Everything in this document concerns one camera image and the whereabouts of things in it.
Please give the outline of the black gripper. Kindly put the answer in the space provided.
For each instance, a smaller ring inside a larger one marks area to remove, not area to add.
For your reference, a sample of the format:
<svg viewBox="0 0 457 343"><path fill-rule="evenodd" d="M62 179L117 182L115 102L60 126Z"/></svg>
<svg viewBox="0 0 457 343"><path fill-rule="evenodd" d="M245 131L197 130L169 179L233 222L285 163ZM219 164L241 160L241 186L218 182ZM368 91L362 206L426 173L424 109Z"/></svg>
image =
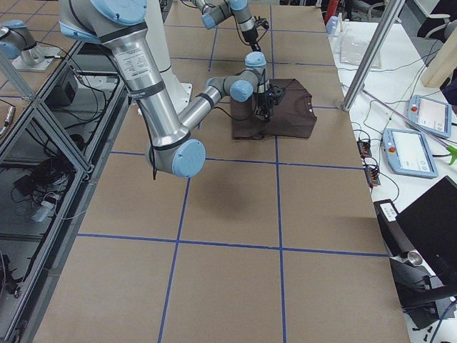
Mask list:
<svg viewBox="0 0 457 343"><path fill-rule="evenodd" d="M270 84L263 93L256 95L254 115L262 121L270 121L273 116L273 108L281 103L285 93L284 87Z"/></svg>
<svg viewBox="0 0 457 343"><path fill-rule="evenodd" d="M244 41L251 47L252 51L261 51L258 28L269 30L269 22L266 18L252 16L248 21L242 23L242 35Z"/></svg>

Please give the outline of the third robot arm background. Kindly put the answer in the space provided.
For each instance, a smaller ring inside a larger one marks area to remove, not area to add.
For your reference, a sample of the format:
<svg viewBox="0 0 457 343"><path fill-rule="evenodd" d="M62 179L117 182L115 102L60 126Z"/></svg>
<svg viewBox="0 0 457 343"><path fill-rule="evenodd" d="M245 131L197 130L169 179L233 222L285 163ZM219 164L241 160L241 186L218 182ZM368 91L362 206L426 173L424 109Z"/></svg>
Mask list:
<svg viewBox="0 0 457 343"><path fill-rule="evenodd" d="M45 71L52 62L19 19L1 23L1 52L19 71Z"/></svg>

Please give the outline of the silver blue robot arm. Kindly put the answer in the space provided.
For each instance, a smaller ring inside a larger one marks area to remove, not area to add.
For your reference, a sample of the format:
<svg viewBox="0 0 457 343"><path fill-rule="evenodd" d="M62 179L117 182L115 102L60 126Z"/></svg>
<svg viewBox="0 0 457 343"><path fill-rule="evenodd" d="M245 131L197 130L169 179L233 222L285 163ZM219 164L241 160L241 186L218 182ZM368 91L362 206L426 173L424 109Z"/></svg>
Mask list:
<svg viewBox="0 0 457 343"><path fill-rule="evenodd" d="M253 115L268 121L273 107L281 103L285 89L272 84L266 72L264 54L258 50L254 30L266 27L255 20L246 1L224 1L216 6L196 1L207 26L216 26L233 16L253 48L245 58L245 69L234 76L209 79L206 88L177 112L159 71L155 44L146 40L146 1L60 1L61 33L69 38L100 44L113 54L118 72L130 97L139 105L149 133L146 154L154 172L181 178L198 174L206 160L204 145L191 138L191 130L225 96L234 101L255 99Z"/></svg>
<svg viewBox="0 0 457 343"><path fill-rule="evenodd" d="M251 13L248 2L244 0L220 1L181 1L184 6L198 9L201 21L206 29L214 29L225 20L233 18L241 42L252 51L261 51L260 40L269 30L269 22L261 16Z"/></svg>

